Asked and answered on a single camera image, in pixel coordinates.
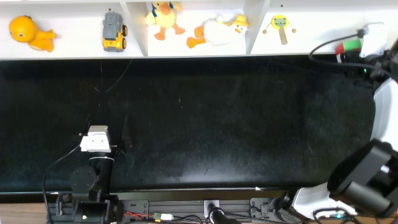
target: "blue vest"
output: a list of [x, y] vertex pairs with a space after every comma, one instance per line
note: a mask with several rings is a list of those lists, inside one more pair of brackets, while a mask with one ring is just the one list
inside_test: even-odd
[[[170, 8], [173, 9], [174, 6], [173, 6], [172, 2], [169, 2], [169, 3], [170, 3]], [[155, 10], [156, 10], [156, 7], [154, 6], [154, 3], [152, 3], [152, 15], [154, 15], [154, 17], [157, 17]]]

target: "wooden floor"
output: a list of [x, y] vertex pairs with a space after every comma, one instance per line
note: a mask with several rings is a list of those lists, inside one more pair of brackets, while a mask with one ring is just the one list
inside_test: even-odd
[[[46, 211], [43, 203], [0, 204], [0, 224], [44, 224]], [[376, 224], [374, 218], [358, 217], [363, 224]], [[393, 218], [380, 220], [382, 224], [391, 224]], [[340, 224], [340, 221], [322, 221], [323, 224]]]

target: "white duck plush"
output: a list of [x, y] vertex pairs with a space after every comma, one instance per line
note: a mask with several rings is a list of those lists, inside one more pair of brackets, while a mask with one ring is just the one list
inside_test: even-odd
[[246, 16], [238, 15], [231, 22], [225, 22], [223, 16], [217, 19], [209, 19], [203, 26], [195, 28], [195, 37], [187, 39], [189, 48], [194, 48], [198, 44], [224, 45], [230, 44], [242, 38], [248, 31], [249, 24]]

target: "plush toy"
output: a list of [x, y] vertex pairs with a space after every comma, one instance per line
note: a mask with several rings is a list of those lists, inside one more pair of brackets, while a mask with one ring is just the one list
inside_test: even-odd
[[178, 2], [153, 2], [152, 11], [148, 14], [145, 22], [148, 26], [157, 24], [160, 27], [160, 32], [155, 34], [155, 38], [158, 40], [164, 40], [166, 38], [166, 29], [173, 27], [175, 34], [180, 35], [185, 32], [185, 29], [179, 27], [175, 21], [177, 15], [175, 10], [178, 12], [182, 10], [182, 6]]
[[266, 27], [266, 29], [262, 31], [263, 34], [267, 34], [267, 29], [268, 29], [268, 27], [270, 25], [272, 25], [272, 27], [275, 30], [279, 30], [280, 42], [281, 42], [282, 45], [286, 45], [287, 44], [287, 38], [286, 38], [285, 29], [288, 26], [290, 26], [292, 28], [292, 33], [296, 33], [297, 32], [297, 30], [294, 29], [293, 26], [289, 23], [289, 20], [283, 15], [274, 16], [271, 19], [271, 22]]
[[203, 26], [195, 29], [195, 37], [187, 39], [189, 48], [194, 48], [198, 44], [207, 43], [210, 45], [230, 44], [244, 37], [248, 31], [249, 24], [246, 16], [238, 15], [231, 22], [224, 22], [224, 18], [219, 16], [217, 19], [210, 19]]
[[29, 16], [18, 16], [10, 22], [10, 32], [14, 40], [28, 43], [35, 50], [52, 52], [55, 38], [53, 30], [41, 31]]

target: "yellow toy truck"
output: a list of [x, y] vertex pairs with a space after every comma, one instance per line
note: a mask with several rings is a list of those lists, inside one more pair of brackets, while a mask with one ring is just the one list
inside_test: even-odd
[[127, 26], [123, 24], [122, 16], [109, 10], [105, 14], [103, 25], [104, 50], [107, 52], [122, 52], [127, 46], [124, 38], [127, 36]]

